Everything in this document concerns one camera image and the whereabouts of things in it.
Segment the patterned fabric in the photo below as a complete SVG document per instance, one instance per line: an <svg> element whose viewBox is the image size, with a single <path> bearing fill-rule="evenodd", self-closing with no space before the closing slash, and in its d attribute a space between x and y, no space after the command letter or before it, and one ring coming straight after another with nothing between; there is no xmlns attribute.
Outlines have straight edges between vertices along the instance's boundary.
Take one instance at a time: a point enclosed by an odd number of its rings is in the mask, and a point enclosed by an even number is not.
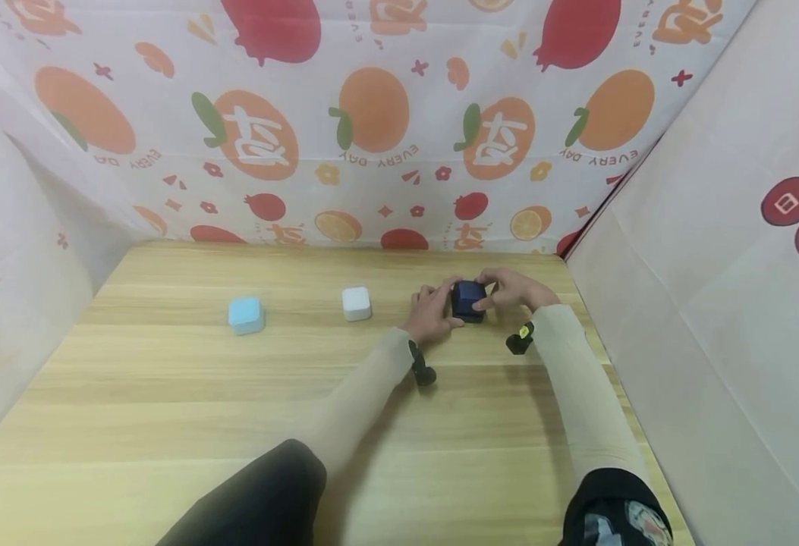
<svg viewBox="0 0 799 546"><path fill-rule="evenodd" d="M0 415L131 240L561 251L753 4L0 0Z"/></svg>

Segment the backdrop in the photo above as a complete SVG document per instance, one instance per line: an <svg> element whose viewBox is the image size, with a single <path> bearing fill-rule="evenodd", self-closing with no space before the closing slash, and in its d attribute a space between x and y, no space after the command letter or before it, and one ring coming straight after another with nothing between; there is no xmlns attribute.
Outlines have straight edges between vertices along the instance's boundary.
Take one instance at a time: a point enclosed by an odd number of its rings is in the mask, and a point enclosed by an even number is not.
<svg viewBox="0 0 799 546"><path fill-rule="evenodd" d="M134 240L561 249L752 4L0 0L0 417Z"/></svg>
<svg viewBox="0 0 799 546"><path fill-rule="evenodd" d="M799 544L798 52L758 2L568 260L704 544Z"/></svg>

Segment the cube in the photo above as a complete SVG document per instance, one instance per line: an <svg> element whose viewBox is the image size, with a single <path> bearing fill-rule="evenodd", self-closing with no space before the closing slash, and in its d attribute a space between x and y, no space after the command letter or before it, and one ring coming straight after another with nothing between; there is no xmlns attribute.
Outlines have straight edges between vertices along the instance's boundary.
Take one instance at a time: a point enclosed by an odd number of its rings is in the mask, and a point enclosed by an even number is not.
<svg viewBox="0 0 799 546"><path fill-rule="evenodd" d="M464 322L484 322L484 311L472 309L472 304L486 297L484 285L474 281L459 281L451 290L451 313Z"/></svg>
<svg viewBox="0 0 799 546"><path fill-rule="evenodd" d="M236 335L253 334L266 327L266 310L259 298L239 298L230 303L228 323Z"/></svg>
<svg viewBox="0 0 799 546"><path fill-rule="evenodd" d="M366 287L345 288L341 292L341 306L348 322L365 321L372 316L372 301Z"/></svg>

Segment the wrist strap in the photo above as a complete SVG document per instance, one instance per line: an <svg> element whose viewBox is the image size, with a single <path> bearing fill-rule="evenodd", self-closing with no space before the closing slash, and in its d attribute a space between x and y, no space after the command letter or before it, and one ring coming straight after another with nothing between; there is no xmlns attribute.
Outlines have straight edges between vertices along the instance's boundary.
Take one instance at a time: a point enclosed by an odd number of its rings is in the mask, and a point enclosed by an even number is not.
<svg viewBox="0 0 799 546"><path fill-rule="evenodd" d="M419 349L414 341L408 341L408 349L411 351L411 357L414 362L411 363L411 372L414 373L414 380L417 382L418 387L428 387L436 381L436 370L429 368L426 365L426 360L423 358L423 351Z"/></svg>

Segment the right hand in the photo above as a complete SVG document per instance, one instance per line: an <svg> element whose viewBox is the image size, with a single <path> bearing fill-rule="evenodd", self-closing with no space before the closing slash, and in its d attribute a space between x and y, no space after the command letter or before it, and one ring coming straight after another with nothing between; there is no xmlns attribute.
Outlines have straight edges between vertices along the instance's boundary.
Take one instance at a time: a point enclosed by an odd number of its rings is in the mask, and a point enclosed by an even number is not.
<svg viewBox="0 0 799 546"><path fill-rule="evenodd" d="M475 278L475 282L482 285L496 283L489 297L476 301L472 305L476 311L525 305L530 308L531 312L536 312L542 306L560 303L558 294L555 294L553 290L541 282L534 281L532 278L508 268L487 268L481 271L478 278Z"/></svg>

